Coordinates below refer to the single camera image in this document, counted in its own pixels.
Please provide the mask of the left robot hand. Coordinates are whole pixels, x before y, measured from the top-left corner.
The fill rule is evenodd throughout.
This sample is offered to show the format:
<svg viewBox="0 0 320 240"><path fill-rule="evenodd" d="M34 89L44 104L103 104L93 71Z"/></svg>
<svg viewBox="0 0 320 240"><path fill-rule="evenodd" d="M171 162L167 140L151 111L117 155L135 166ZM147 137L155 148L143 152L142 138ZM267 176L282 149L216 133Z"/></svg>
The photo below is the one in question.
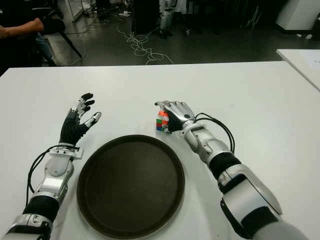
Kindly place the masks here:
<svg viewBox="0 0 320 240"><path fill-rule="evenodd" d="M102 113L96 112L88 120L81 123L83 115L95 103L93 96L92 93L85 93L71 106L60 131L60 145L75 146L87 131L100 120Z"/></svg>

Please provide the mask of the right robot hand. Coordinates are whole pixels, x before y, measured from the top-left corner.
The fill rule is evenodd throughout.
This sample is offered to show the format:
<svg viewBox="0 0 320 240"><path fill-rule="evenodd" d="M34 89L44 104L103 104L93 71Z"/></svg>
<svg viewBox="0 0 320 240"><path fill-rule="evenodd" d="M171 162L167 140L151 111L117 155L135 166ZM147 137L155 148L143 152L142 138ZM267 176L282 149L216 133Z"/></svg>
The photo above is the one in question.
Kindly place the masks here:
<svg viewBox="0 0 320 240"><path fill-rule="evenodd" d="M167 133L182 131L196 120L194 112L185 102L163 100L155 102L154 105L168 114L168 124L165 130Z"/></svg>

